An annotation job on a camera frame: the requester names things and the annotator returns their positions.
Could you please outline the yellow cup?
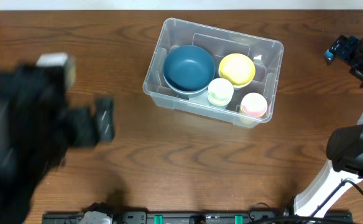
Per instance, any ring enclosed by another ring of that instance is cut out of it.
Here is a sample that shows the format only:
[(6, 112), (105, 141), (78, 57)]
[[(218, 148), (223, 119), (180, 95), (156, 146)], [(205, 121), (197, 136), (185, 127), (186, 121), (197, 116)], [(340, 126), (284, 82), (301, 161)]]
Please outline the yellow cup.
[(213, 106), (217, 106), (220, 108), (226, 108), (227, 105), (230, 103), (231, 98), (226, 99), (226, 100), (217, 100), (217, 99), (213, 98), (211, 95), (208, 95), (208, 101)]
[[(258, 111), (252, 111), (252, 110), (248, 110), (248, 109), (244, 109), (243, 107), (240, 108), (239, 112), (243, 115), (247, 115), (247, 116), (250, 116), (250, 117), (253, 117), (253, 118), (261, 118), (266, 110), (265, 109), (262, 109), (262, 110), (258, 110)], [(246, 124), (254, 124), (254, 123), (258, 123), (257, 120), (253, 120), (253, 119), (248, 119), (248, 118), (241, 118), (241, 121), (243, 123), (246, 123)]]

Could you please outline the yellow small bowl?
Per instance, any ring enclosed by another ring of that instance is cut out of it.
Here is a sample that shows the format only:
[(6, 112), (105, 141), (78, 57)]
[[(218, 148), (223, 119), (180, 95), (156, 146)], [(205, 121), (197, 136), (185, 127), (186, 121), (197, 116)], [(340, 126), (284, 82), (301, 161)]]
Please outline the yellow small bowl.
[(233, 53), (225, 56), (219, 63), (218, 73), (232, 85), (251, 82), (256, 73), (253, 61), (246, 55)]

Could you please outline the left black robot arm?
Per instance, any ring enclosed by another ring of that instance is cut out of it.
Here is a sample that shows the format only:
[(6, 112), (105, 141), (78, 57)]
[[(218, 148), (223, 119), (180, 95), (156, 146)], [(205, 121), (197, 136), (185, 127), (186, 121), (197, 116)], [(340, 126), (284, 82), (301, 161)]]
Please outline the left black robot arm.
[(69, 147), (114, 139), (114, 102), (97, 98), (94, 109), (71, 108), (64, 65), (22, 64), (0, 72), (0, 223), (22, 223), (32, 195)]

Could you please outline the pink plastic cup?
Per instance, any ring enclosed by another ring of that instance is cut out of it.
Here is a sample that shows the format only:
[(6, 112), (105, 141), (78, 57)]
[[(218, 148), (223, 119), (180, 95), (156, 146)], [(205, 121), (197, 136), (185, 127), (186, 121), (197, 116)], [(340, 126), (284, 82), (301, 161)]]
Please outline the pink plastic cup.
[(267, 100), (259, 93), (248, 93), (241, 101), (240, 112), (255, 118), (262, 117), (268, 108)]

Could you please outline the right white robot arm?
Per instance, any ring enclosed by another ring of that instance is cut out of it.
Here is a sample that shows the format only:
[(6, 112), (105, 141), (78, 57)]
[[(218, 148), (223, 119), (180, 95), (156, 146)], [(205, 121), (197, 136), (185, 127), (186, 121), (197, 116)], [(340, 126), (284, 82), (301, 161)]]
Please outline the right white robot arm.
[[(327, 64), (340, 59), (363, 86), (363, 38), (339, 36), (324, 53)], [(330, 207), (350, 188), (363, 180), (363, 112), (355, 126), (339, 128), (326, 147), (327, 161), (312, 183), (285, 209), (286, 216), (305, 222), (324, 222)]]

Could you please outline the white small bowl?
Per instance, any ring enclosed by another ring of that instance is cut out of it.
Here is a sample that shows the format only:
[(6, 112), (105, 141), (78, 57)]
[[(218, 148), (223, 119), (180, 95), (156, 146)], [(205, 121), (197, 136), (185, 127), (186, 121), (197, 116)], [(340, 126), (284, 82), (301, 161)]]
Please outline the white small bowl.
[(234, 88), (235, 90), (240, 90), (241, 88), (244, 88), (244, 87), (248, 86), (249, 84), (250, 84), (250, 82), (245, 83), (245, 84), (243, 84), (243, 85), (233, 85), (233, 88)]

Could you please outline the cream white plastic cup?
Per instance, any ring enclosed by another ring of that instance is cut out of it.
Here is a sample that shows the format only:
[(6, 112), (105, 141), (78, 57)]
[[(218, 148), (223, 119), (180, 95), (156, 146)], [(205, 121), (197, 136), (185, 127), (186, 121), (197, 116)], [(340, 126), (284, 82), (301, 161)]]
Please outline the cream white plastic cup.
[(226, 100), (234, 94), (232, 83), (225, 78), (216, 78), (208, 85), (208, 95), (217, 100)]

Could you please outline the dark blue large bowl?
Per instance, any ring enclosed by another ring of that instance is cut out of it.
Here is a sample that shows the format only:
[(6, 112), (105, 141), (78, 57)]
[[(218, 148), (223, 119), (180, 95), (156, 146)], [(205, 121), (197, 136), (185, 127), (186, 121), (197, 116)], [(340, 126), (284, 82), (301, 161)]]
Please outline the dark blue large bowl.
[(196, 97), (196, 96), (199, 96), (199, 95), (201, 95), (201, 94), (202, 94), (202, 92), (204, 92), (204, 91), (206, 91), (206, 90), (208, 89), (208, 86), (206, 86), (206, 87), (204, 87), (204, 88), (202, 88), (202, 89), (200, 89), (200, 90), (196, 90), (196, 91), (183, 91), (183, 90), (179, 90), (179, 89), (175, 88), (174, 86), (172, 86), (172, 85), (170, 84), (170, 82), (169, 82), (166, 78), (164, 78), (164, 80), (165, 80), (165, 83), (168, 85), (168, 87), (169, 87), (172, 91), (174, 91), (174, 92), (175, 92), (175, 93), (177, 93), (178, 95), (188, 96), (189, 98), (190, 98), (190, 97)]

